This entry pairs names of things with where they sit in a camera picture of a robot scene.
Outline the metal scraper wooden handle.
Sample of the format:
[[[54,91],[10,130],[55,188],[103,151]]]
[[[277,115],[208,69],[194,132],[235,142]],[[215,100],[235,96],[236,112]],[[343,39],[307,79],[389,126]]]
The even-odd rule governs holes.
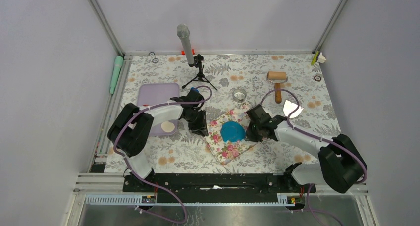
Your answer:
[[[296,103],[293,103],[289,100],[286,100],[283,105],[283,113],[285,117],[289,118],[296,118],[300,115],[300,113],[303,111],[303,107],[297,105]]]

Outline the floral cutting board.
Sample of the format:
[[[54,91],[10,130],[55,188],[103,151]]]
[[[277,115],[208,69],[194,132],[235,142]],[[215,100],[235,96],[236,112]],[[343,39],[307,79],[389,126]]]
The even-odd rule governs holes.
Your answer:
[[[207,122],[208,135],[204,140],[221,165],[230,163],[260,145],[259,142],[246,140],[246,130],[250,124],[246,111],[249,109],[249,104],[241,104]]]

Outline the wooden rolling pin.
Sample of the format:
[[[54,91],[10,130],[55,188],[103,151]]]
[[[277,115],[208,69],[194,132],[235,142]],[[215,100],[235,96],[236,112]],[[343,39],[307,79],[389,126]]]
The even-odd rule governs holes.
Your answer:
[[[281,84],[288,81],[286,72],[269,71],[267,73],[267,80],[274,84],[275,102],[282,103]]]

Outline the purple tray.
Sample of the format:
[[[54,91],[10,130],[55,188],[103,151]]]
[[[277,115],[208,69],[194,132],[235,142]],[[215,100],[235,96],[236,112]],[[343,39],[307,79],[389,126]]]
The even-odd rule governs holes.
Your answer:
[[[141,85],[138,91],[137,106],[154,106],[168,101],[172,97],[180,94],[180,87],[177,83],[155,83]],[[177,131],[178,120],[171,120],[175,124],[175,130],[172,133],[162,131],[160,125],[154,126],[150,136],[169,136]]]

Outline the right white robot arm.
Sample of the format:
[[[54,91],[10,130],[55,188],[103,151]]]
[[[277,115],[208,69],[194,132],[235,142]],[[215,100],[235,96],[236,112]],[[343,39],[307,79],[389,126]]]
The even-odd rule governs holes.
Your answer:
[[[246,141],[271,139],[298,147],[318,159],[316,164],[297,163],[285,170],[284,186],[288,191],[297,192],[307,184],[326,184],[338,193],[346,193],[354,184],[366,180],[367,165],[347,135],[317,136],[292,126],[286,117],[271,117],[261,105],[250,108],[246,114],[250,119]]]

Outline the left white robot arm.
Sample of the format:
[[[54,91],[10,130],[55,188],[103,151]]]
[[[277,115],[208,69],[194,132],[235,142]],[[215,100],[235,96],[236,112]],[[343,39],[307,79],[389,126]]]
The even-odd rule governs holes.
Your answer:
[[[153,167],[143,153],[153,127],[170,120],[187,121],[189,131],[208,136],[206,112],[201,109],[206,99],[191,90],[186,96],[173,97],[154,106],[138,107],[127,104],[110,127],[107,137],[113,143],[114,152],[121,155],[134,175],[135,186],[143,192],[152,189],[154,179],[149,174]]]

